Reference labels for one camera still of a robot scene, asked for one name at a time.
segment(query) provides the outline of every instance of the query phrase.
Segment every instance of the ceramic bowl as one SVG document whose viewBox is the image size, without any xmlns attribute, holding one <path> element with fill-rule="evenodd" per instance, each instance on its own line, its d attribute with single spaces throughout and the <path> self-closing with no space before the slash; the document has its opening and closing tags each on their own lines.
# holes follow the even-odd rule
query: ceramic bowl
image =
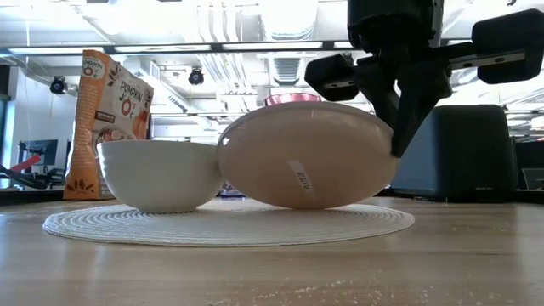
<svg viewBox="0 0 544 306">
<path fill-rule="evenodd" d="M 184 213 L 213 199 L 223 185 L 216 146 L 158 140 L 98 145 L 111 193 L 145 213 Z"/>
</svg>

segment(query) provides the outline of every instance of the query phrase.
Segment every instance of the pink object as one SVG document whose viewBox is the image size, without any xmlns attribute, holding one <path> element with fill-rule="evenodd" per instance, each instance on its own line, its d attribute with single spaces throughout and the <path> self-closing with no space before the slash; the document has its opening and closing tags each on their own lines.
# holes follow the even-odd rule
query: pink object
<svg viewBox="0 0 544 306">
<path fill-rule="evenodd" d="M 11 167 L 9 170 L 15 171 L 15 172 L 21 172 L 29 167 L 34 166 L 35 164 L 39 163 L 41 160 L 42 158 L 40 156 L 35 155 L 27 159 L 26 161 L 23 161 L 22 163 Z"/>
<path fill-rule="evenodd" d="M 331 102 L 255 110 L 218 142 L 221 173 L 234 188 L 278 207 L 340 207 L 374 196 L 393 179 L 393 130 L 378 117 Z"/>
<path fill-rule="evenodd" d="M 264 100 L 266 106 L 287 102 L 321 102 L 321 97 L 311 93 L 284 93 L 271 95 Z"/>
</svg>

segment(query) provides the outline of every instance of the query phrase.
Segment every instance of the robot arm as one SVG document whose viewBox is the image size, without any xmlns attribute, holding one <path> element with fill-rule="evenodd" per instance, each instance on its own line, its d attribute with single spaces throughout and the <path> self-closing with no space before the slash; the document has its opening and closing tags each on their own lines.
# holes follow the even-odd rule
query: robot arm
<svg viewBox="0 0 544 306">
<path fill-rule="evenodd" d="M 451 72 L 478 67 L 489 84 L 519 82 L 540 74 L 544 13 L 525 10 L 478 22 L 472 42 L 439 46 L 444 0 L 348 0 L 348 36 L 371 57 L 352 65 L 342 55 L 308 63 L 305 80 L 329 101 L 359 91 L 394 131 L 391 154 L 408 144 L 443 98 Z M 401 95 L 394 91 L 397 82 Z"/>
</svg>

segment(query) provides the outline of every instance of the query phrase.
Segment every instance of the table surface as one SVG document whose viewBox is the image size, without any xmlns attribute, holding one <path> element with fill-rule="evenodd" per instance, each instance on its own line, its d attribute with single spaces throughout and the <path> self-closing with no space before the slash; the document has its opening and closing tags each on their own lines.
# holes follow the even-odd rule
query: table surface
<svg viewBox="0 0 544 306">
<path fill-rule="evenodd" d="M 0 305 L 544 305 L 544 207 L 375 198 L 409 229 L 307 246 L 99 244 L 42 232 L 51 213 L 0 207 Z"/>
</svg>

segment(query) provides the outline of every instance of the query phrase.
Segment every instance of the black speaker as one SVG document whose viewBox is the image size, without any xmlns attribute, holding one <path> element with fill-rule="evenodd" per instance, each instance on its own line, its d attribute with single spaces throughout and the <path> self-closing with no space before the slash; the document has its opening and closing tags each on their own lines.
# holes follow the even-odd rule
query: black speaker
<svg viewBox="0 0 544 306">
<path fill-rule="evenodd" d="M 507 201 L 516 184 L 503 110 L 444 105 L 435 107 L 418 129 L 391 188 L 441 201 Z"/>
</svg>

